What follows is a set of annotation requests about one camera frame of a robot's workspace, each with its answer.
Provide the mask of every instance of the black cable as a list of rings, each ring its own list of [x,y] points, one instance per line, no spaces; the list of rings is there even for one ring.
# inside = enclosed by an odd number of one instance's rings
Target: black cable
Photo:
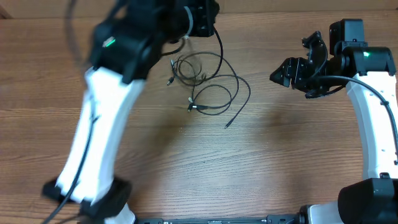
[[[75,30],[72,26],[73,10],[76,6],[77,0],[69,0],[67,10],[65,13],[65,36],[67,38],[67,45],[69,51],[72,53],[76,66],[80,67],[83,61],[83,56],[80,52],[78,42],[76,41]]]
[[[398,159],[398,131],[397,131],[396,121],[394,119],[394,114],[392,113],[389,102],[381,95],[381,93],[379,93],[377,90],[375,90],[373,87],[366,84],[365,82],[362,82],[361,80],[357,80],[354,78],[339,77],[339,76],[325,76],[325,77],[317,77],[317,80],[346,80],[349,82],[355,82],[355,83],[360,84],[361,86],[367,88],[369,91],[371,91],[373,94],[375,94],[380,99],[381,104],[386,107],[387,114],[390,117],[391,129],[392,129],[392,134],[394,136],[394,144],[396,147],[396,154],[397,154],[397,159]]]
[[[232,67],[232,65],[224,58],[224,49],[223,49],[223,43],[221,41],[220,35],[218,34],[217,30],[214,28],[215,34],[217,36],[218,42],[220,44],[220,50],[221,53],[220,54],[216,54],[213,52],[195,52],[186,56],[179,56],[179,58],[176,60],[176,62],[174,64],[172,64],[172,70],[173,70],[173,77],[169,80],[168,85],[171,84],[174,80],[174,78],[177,78],[180,82],[182,82],[184,85],[186,86],[190,86],[192,87],[192,94],[191,94],[191,99],[192,99],[192,105],[196,106],[196,109],[199,113],[205,114],[205,115],[209,115],[209,116],[216,116],[216,115],[220,115],[224,112],[226,112],[229,107],[231,106],[231,103],[234,101],[234,99],[236,98],[236,96],[239,93],[239,80],[242,80],[246,86],[248,87],[249,90],[249,94],[248,94],[248,98],[246,100],[246,102],[242,105],[242,107],[240,108],[240,110],[235,114],[235,116],[227,123],[227,125],[225,126],[225,128],[228,128],[232,122],[235,120],[235,118],[240,114],[240,112],[243,110],[243,108],[246,106],[246,104],[248,103],[250,96],[251,96],[251,88],[249,83],[242,77],[239,77],[236,72],[234,71],[234,68]],[[204,73],[201,73],[202,71],[202,67],[200,65],[200,70],[199,72],[195,72],[195,68],[194,66],[188,61],[189,58],[194,57],[196,55],[203,55],[203,54],[208,54],[208,55],[214,55],[216,57],[220,58],[220,62],[217,66],[216,72],[214,74],[212,74],[210,77],[206,77],[206,75]],[[218,72],[220,71],[221,65],[223,63],[223,61],[228,65],[228,67],[231,69],[233,75],[218,75]],[[193,70],[193,76],[192,77],[187,77],[181,69],[181,66],[183,63],[186,63],[192,70]],[[195,96],[195,87],[198,85],[201,85],[202,83],[212,80],[214,78],[219,78],[219,77],[234,77],[236,79],[236,93],[232,96],[231,92],[222,85],[218,85],[218,84],[212,84],[212,85],[208,85],[204,88],[202,88]],[[198,105],[196,104],[196,100],[199,97],[199,95],[201,93],[203,93],[204,90],[206,90],[207,88],[210,87],[218,87],[218,88],[222,88],[224,89],[228,94],[229,94],[229,98],[230,100],[220,106],[207,106],[207,105]],[[218,112],[218,113],[206,113],[203,110],[217,110],[217,109],[223,109],[222,111]]]
[[[327,93],[324,94],[319,94],[319,95],[314,95],[314,93],[317,92],[317,90],[311,90],[308,93],[305,94],[306,99],[315,99],[315,98],[320,98],[320,97],[324,97],[324,96],[330,96],[332,94],[337,93],[338,91],[342,90],[345,86],[339,86],[337,88],[335,88],[332,91],[329,91]]]
[[[173,50],[171,52],[167,52],[167,53],[162,53],[160,56],[168,56],[168,55],[172,55],[172,54],[177,54],[179,53],[184,47],[185,47],[185,38],[181,38],[181,45],[179,48],[177,48],[176,50]]]

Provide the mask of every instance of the wood grain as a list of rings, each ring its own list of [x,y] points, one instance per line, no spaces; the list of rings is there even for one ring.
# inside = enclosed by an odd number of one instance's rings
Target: wood grain
[[[0,0],[9,17],[62,18],[69,0]],[[104,17],[115,0],[79,0],[76,17]],[[398,0],[217,0],[220,13],[393,10]]]
[[[241,87],[227,113],[187,113],[190,92],[171,76],[168,58],[151,71],[129,119],[116,174],[134,184],[130,207],[138,217],[261,217],[297,212],[301,205],[336,200],[361,180],[357,121],[344,91],[320,100],[269,81],[287,57],[303,57],[300,39],[342,18],[362,18],[371,46],[398,58],[396,11],[220,15],[216,27],[225,57],[251,85]],[[77,19],[87,52],[100,18]],[[0,223],[40,223],[56,204],[40,196],[59,175],[79,118],[82,87],[64,41],[61,19],[0,21]],[[197,50],[218,51],[214,37],[192,39]],[[205,69],[217,61],[203,57]],[[223,67],[222,73],[231,73]],[[216,81],[231,91],[232,79]],[[226,101],[206,92],[200,101]],[[77,212],[68,205],[57,219]]]

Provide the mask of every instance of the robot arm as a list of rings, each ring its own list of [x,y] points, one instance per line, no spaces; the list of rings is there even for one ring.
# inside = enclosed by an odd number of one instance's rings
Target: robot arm
[[[380,178],[389,174],[398,178],[396,136],[390,117],[377,95],[353,78],[377,90],[398,118],[396,101],[396,68],[391,51],[386,47],[367,47],[362,20],[342,20],[330,26],[330,53],[320,32],[303,39],[309,49],[308,60],[288,58],[270,77],[273,82],[305,92],[307,98],[319,98],[346,87],[359,123],[363,145],[363,178]]]
[[[398,190],[396,67],[386,47],[368,47],[363,21],[343,19],[330,26],[330,54],[320,32],[303,39],[308,60],[288,58],[270,77],[305,92],[307,98],[346,87],[363,145],[363,181],[340,191],[338,201],[303,207],[306,223],[396,223]]]
[[[123,6],[126,16],[114,16]],[[184,35],[209,37],[220,10],[214,0],[120,0],[93,34],[88,86],[71,153],[60,176],[43,194],[61,204],[80,204],[96,222],[134,223],[126,202],[131,184],[114,176],[114,162],[129,112],[144,88],[162,47]]]

